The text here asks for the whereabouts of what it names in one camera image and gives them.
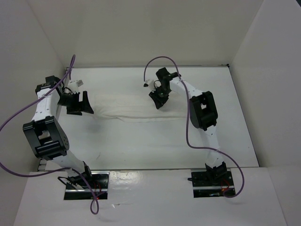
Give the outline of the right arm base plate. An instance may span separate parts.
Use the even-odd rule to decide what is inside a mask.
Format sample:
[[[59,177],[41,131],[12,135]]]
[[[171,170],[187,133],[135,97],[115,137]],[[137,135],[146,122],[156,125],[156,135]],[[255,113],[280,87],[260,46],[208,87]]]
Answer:
[[[215,181],[210,181],[204,169],[192,170],[191,176],[187,180],[192,183],[194,198],[234,196],[236,194],[230,170]]]

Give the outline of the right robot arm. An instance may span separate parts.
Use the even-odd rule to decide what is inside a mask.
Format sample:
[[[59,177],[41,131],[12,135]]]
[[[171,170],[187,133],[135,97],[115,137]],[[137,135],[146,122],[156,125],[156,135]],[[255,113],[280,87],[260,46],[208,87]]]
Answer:
[[[144,87],[151,89],[150,98],[157,109],[161,108],[169,99],[173,91],[188,100],[188,123],[196,128],[201,136],[203,147],[209,150],[205,162],[206,180],[211,185],[218,184],[227,173],[226,163],[218,152],[220,148],[216,124],[218,113],[213,94],[210,91],[201,91],[187,81],[182,80],[177,72],[170,73],[165,67],[156,72],[157,86],[154,80],[145,80]]]

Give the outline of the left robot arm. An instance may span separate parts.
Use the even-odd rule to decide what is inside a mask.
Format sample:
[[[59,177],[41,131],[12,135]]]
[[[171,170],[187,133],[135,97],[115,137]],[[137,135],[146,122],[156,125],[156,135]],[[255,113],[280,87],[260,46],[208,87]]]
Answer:
[[[49,76],[46,82],[37,85],[35,93],[39,99],[35,115],[23,125],[23,132],[34,155],[64,168],[73,185],[88,188],[94,177],[84,161],[70,150],[66,133],[56,119],[59,107],[66,107],[67,114],[93,114],[87,91],[80,92],[81,80],[70,81],[67,86],[59,84],[59,78]]]

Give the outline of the white tank top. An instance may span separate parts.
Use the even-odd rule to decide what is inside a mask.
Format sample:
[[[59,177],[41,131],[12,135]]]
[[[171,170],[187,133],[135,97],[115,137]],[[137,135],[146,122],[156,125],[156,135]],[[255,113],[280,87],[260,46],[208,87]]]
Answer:
[[[163,107],[157,109],[145,95],[95,95],[91,101],[95,116],[100,119],[119,119],[124,122],[157,122],[185,119],[187,101],[173,93]]]

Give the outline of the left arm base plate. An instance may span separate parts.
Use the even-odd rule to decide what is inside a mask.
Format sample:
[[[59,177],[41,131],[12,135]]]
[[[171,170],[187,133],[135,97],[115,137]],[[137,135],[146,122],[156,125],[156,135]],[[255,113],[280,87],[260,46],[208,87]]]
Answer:
[[[92,200],[93,195],[84,181],[79,184],[66,177],[60,178],[65,185],[64,200]],[[88,181],[98,200],[107,200],[109,171],[92,171],[92,180]]]

